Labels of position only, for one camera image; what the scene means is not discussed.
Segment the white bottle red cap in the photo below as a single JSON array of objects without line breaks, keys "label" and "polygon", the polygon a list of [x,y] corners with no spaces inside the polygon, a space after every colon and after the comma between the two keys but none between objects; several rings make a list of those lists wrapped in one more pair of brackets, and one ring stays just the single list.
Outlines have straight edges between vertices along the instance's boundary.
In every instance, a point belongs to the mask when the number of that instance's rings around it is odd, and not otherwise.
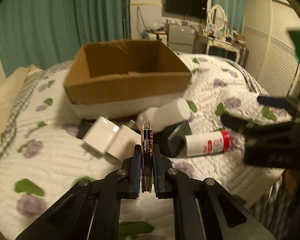
[{"label": "white bottle red cap", "polygon": [[227,151],[229,146],[230,135],[226,130],[185,136],[187,157],[221,153]]}]

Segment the white square box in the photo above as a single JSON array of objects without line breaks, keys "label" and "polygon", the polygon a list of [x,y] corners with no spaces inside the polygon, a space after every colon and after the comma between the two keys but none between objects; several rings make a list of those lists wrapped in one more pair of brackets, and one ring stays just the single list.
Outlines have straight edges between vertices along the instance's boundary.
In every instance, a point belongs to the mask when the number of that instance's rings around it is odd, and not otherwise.
[{"label": "white square box", "polygon": [[134,147],[135,145],[139,145],[140,141],[141,136],[138,133],[127,126],[122,125],[106,152],[116,159],[124,161],[133,156]]},{"label": "white square box", "polygon": [[83,137],[83,142],[96,152],[105,154],[119,129],[110,120],[99,116]]}]

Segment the black rectangular box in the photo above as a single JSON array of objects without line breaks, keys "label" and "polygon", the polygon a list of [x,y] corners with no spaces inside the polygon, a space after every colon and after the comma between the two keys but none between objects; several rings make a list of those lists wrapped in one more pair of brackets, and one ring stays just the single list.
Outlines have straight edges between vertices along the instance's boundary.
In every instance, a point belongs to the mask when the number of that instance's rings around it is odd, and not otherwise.
[{"label": "black rectangular box", "polygon": [[189,122],[185,120],[155,133],[153,140],[155,144],[159,145],[161,155],[176,158],[185,147],[185,136],[191,134]]}]

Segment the white cylindrical bottle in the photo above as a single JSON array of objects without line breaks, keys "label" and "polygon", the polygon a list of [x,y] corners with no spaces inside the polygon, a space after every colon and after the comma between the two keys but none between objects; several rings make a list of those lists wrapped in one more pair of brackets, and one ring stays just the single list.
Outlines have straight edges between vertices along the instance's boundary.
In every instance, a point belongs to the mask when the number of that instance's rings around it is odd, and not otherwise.
[{"label": "white cylindrical bottle", "polygon": [[144,122],[149,122],[153,132],[158,133],[166,127],[188,120],[191,116],[187,102],[178,98],[160,107],[151,107],[141,112],[136,119],[138,129],[142,128]]}]

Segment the pink patterned case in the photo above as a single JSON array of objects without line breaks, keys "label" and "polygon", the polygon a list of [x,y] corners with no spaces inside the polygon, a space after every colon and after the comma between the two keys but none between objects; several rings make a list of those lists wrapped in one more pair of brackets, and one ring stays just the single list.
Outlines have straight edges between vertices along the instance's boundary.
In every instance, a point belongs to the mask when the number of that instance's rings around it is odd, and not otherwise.
[{"label": "pink patterned case", "polygon": [[152,191],[153,129],[149,121],[145,121],[141,128],[141,190],[144,193]]}]

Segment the white dressing table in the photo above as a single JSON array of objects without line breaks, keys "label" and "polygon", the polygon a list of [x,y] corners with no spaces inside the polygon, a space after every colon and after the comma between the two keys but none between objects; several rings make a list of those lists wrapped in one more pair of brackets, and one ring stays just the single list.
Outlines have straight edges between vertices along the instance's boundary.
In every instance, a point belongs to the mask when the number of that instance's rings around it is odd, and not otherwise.
[{"label": "white dressing table", "polygon": [[222,57],[243,67],[249,56],[249,50],[244,47],[199,33],[194,35],[192,53]]}]

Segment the floral quilted bedspread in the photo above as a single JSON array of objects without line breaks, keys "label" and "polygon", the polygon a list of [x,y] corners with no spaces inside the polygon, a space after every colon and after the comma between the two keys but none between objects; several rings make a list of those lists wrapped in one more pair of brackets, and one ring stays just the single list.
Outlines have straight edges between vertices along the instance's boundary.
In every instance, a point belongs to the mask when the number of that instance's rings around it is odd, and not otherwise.
[{"label": "floral quilted bedspread", "polygon": [[[222,111],[260,124],[289,120],[283,110],[257,102],[261,86],[238,64],[207,55],[180,54],[192,72],[184,95],[190,104],[194,134],[222,128]],[[63,83],[71,62],[57,64],[27,81],[13,106],[0,145],[0,231],[15,239],[78,180],[98,180],[118,169],[121,161],[99,154],[78,139],[80,119]],[[241,197],[247,209],[275,236],[287,232],[289,198],[280,169],[243,163],[244,138],[231,134],[225,153],[188,158],[173,167],[190,178],[211,177]]]}]

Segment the black small device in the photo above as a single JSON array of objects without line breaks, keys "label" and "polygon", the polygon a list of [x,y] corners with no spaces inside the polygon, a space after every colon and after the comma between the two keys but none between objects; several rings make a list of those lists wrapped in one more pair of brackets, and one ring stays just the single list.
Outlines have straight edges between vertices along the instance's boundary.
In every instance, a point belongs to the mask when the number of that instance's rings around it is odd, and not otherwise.
[{"label": "black small device", "polygon": [[84,136],[89,131],[89,129],[91,129],[91,127],[93,126],[95,121],[96,121],[96,119],[82,119],[78,126],[77,138],[83,139]]}]

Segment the oval white vanity mirror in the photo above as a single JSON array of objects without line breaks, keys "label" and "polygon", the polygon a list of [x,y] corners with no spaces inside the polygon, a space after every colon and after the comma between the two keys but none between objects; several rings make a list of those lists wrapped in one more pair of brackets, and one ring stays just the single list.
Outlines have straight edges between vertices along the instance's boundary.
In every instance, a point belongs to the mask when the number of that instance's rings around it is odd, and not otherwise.
[{"label": "oval white vanity mirror", "polygon": [[207,26],[211,32],[226,32],[228,17],[223,7],[219,4],[213,5],[207,15]]}]

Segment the silver mini fridge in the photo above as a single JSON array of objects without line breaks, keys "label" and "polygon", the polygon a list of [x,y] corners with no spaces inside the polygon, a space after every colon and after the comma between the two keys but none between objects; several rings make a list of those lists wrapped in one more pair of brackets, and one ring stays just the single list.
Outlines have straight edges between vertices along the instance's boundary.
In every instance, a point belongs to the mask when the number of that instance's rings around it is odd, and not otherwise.
[{"label": "silver mini fridge", "polygon": [[194,32],[189,26],[170,24],[168,28],[168,47],[172,51],[192,53]]}]

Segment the white suitcase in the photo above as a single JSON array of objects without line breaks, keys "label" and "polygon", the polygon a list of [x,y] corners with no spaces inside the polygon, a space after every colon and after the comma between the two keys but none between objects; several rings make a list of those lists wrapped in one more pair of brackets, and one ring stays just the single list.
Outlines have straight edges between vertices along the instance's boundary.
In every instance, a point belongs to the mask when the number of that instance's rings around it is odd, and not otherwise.
[{"label": "white suitcase", "polygon": [[141,35],[144,40],[151,41],[161,41],[163,44],[167,45],[167,35],[164,31],[145,31]]}]

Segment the brown cardboard box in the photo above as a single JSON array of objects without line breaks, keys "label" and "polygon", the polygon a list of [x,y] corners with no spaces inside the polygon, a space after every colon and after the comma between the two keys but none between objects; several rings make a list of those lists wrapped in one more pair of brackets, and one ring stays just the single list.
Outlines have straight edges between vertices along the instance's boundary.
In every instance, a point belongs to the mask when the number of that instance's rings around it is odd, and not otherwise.
[{"label": "brown cardboard box", "polygon": [[64,87],[81,119],[116,119],[181,98],[191,76],[161,41],[117,40],[83,45]]}]

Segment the cream pillow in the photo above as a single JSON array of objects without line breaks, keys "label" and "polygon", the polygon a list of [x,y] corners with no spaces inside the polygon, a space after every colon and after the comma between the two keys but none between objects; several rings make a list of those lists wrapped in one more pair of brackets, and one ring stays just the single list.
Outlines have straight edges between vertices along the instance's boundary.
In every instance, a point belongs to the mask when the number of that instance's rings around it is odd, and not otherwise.
[{"label": "cream pillow", "polygon": [[0,87],[0,136],[5,130],[13,102],[21,88],[32,75],[42,71],[32,64],[27,68],[19,67]]}]

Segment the green curtain left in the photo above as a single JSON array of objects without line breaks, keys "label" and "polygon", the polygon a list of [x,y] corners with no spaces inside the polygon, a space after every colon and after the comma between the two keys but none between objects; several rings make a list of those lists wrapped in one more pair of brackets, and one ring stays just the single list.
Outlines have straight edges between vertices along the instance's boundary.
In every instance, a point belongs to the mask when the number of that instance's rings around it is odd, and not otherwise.
[{"label": "green curtain left", "polygon": [[0,60],[6,76],[47,69],[87,43],[130,38],[130,0],[3,0]]}]

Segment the black wall television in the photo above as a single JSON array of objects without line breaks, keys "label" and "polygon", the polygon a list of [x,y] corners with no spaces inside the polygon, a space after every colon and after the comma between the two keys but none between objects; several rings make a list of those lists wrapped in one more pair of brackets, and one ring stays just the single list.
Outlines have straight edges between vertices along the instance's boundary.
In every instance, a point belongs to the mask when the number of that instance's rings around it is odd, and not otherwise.
[{"label": "black wall television", "polygon": [[165,0],[165,11],[205,20],[207,0]]}]

